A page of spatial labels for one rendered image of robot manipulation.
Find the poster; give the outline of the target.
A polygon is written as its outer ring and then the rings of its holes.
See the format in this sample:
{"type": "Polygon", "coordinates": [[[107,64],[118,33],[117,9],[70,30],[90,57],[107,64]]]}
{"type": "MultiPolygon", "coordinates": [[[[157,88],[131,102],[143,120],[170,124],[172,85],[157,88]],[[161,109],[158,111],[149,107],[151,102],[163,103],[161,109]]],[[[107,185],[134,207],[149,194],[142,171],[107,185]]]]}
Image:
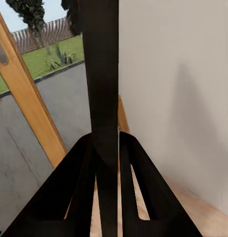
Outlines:
{"type": "Polygon", "coordinates": [[[119,0],[79,0],[102,237],[118,237],[119,0]]]}

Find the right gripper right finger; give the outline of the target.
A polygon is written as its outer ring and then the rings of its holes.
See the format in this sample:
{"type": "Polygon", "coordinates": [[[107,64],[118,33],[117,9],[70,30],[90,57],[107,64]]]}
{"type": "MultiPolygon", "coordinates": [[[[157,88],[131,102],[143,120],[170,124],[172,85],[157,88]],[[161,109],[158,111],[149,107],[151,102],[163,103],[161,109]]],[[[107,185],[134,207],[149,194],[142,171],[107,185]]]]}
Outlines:
{"type": "Polygon", "coordinates": [[[123,237],[201,237],[139,141],[119,132],[123,237]],[[139,218],[131,165],[150,217],[139,218]]]}

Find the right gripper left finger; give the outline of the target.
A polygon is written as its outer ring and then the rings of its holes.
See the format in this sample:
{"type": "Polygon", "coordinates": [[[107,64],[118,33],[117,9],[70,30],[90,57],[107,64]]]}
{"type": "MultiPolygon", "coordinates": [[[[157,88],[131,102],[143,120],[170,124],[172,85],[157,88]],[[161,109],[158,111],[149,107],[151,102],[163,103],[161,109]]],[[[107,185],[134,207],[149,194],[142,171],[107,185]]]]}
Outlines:
{"type": "Polygon", "coordinates": [[[76,142],[1,237],[90,237],[95,177],[89,133],[76,142]]]}

